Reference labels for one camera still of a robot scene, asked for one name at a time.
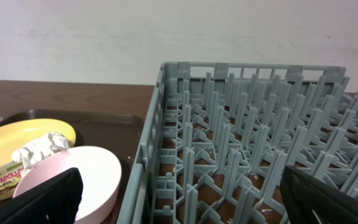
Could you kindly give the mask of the white napkin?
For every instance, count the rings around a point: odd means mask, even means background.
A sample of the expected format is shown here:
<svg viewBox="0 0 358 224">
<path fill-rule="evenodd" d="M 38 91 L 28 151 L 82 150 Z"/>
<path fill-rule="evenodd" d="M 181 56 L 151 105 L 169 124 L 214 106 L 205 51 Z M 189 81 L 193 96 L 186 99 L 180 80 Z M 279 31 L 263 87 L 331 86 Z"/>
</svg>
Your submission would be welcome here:
<svg viewBox="0 0 358 224">
<path fill-rule="evenodd" d="M 14 162 L 22 163 L 24 170 L 21 171 L 21 177 L 24 177 L 39 162 L 72 146 L 73 143 L 63 134 L 47 132 L 15 150 L 11 157 Z"/>
</svg>

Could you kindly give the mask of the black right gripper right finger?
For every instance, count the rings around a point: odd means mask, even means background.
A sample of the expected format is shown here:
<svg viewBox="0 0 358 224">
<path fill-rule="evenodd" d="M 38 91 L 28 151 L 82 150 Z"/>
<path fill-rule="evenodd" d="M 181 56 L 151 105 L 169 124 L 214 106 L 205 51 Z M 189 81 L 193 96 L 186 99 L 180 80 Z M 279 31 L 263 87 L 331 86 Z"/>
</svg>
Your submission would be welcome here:
<svg viewBox="0 0 358 224">
<path fill-rule="evenodd" d="M 280 181 L 283 204 L 290 223 L 358 224 L 358 200 L 297 169 L 285 166 Z"/>
</svg>

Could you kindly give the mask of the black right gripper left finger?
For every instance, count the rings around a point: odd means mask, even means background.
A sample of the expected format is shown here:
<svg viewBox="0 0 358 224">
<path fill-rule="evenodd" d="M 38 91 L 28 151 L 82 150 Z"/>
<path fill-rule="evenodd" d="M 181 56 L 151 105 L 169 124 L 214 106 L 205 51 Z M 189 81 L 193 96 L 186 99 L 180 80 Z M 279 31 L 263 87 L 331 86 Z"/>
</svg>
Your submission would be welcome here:
<svg viewBox="0 0 358 224">
<path fill-rule="evenodd" d="M 0 205 L 0 224 L 73 224 L 82 193 L 79 170 L 69 168 Z"/>
</svg>

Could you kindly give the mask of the yellow plate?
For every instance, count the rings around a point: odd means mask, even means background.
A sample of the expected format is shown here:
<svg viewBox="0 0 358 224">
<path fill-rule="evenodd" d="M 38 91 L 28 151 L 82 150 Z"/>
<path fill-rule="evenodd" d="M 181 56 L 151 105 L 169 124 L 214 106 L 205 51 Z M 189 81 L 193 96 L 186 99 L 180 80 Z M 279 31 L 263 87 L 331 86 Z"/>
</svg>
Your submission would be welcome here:
<svg viewBox="0 0 358 224">
<path fill-rule="evenodd" d="M 0 166 L 12 161 L 11 154 L 15 150 L 47 132 L 58 132 L 72 144 L 76 141 L 74 128 L 57 119 L 30 119 L 1 126 Z"/>
</svg>

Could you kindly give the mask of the pink bowl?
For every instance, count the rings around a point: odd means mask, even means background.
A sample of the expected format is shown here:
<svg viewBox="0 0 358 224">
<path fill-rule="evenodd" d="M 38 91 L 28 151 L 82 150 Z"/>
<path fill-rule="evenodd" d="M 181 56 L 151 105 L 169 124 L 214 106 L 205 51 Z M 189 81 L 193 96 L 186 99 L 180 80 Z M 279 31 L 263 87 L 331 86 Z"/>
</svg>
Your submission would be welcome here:
<svg viewBox="0 0 358 224">
<path fill-rule="evenodd" d="M 79 170 L 83 181 L 75 224 L 102 223 L 116 203 L 122 168 L 119 159 L 101 147 L 73 147 L 42 160 L 21 179 L 14 197 L 72 167 Z"/>
</svg>

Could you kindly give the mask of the yellow green snack wrapper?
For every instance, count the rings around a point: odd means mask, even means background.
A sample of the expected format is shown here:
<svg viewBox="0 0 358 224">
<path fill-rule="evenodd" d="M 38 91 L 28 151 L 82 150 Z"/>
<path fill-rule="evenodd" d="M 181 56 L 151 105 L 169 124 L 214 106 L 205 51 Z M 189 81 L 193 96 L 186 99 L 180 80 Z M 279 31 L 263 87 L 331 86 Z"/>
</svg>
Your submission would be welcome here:
<svg viewBox="0 0 358 224">
<path fill-rule="evenodd" d="M 22 163 L 10 162 L 0 167 L 0 200 L 13 196 L 24 170 Z"/>
</svg>

